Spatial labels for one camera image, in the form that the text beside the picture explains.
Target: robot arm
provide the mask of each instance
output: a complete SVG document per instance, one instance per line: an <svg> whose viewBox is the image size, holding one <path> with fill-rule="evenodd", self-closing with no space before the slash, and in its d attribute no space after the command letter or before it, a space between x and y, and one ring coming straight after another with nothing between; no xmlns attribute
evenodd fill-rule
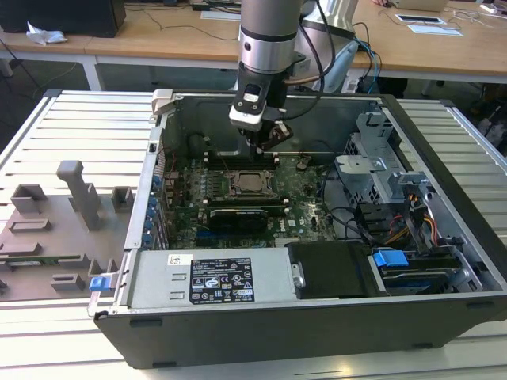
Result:
<svg viewBox="0 0 507 380"><path fill-rule="evenodd" d="M253 156L292 136L283 123L288 86L319 82L315 61L305 78L291 79L300 63L309 63L308 57L312 56L305 39L298 35L299 26L305 28L320 59L328 60L322 65L328 67L325 71L333 75L334 81L343 79L352 62L356 43L351 20L357 0L320 2L325 20L314 1L242 0L238 92L230 118L246 137ZM311 6L313 11L301 19L302 8ZM338 66L336 63L330 66L328 30L338 57L333 61Z"/></svg>

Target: blue tab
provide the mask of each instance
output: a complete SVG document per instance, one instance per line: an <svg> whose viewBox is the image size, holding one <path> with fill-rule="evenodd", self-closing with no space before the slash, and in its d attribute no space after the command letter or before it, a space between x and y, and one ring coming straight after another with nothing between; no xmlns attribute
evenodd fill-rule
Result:
<svg viewBox="0 0 507 380"><path fill-rule="evenodd" d="M407 267L409 265L405 253L393 249L380 249L377 253L373 254L373 259L377 267L384 265L387 267Z"/></svg>
<svg viewBox="0 0 507 380"><path fill-rule="evenodd" d="M93 277L90 281L90 291L110 291L111 277L110 276L97 276Z"/></svg>

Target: power supply label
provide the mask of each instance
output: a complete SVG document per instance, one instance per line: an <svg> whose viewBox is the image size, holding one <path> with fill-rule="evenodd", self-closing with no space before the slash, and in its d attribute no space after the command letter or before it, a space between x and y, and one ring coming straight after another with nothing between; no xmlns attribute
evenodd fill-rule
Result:
<svg viewBox="0 0 507 380"><path fill-rule="evenodd" d="M192 260L190 302L253 302L254 275L250 258Z"/></svg>

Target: motherboard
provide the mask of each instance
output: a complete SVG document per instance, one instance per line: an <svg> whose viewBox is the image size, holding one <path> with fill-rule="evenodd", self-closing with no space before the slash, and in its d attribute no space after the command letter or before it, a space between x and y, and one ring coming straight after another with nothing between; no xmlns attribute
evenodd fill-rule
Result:
<svg viewBox="0 0 507 380"><path fill-rule="evenodd" d="M168 160L166 223L171 249L283 247L336 239L322 208L326 166L304 154L260 161L213 156Z"/></svg>

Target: laptop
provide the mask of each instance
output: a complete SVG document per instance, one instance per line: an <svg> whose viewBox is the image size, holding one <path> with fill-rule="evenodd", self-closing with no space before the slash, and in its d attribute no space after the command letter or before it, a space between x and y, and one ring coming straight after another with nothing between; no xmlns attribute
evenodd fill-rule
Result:
<svg viewBox="0 0 507 380"><path fill-rule="evenodd" d="M428 10L441 12L448 0L391 0L391 4L400 10Z"/></svg>

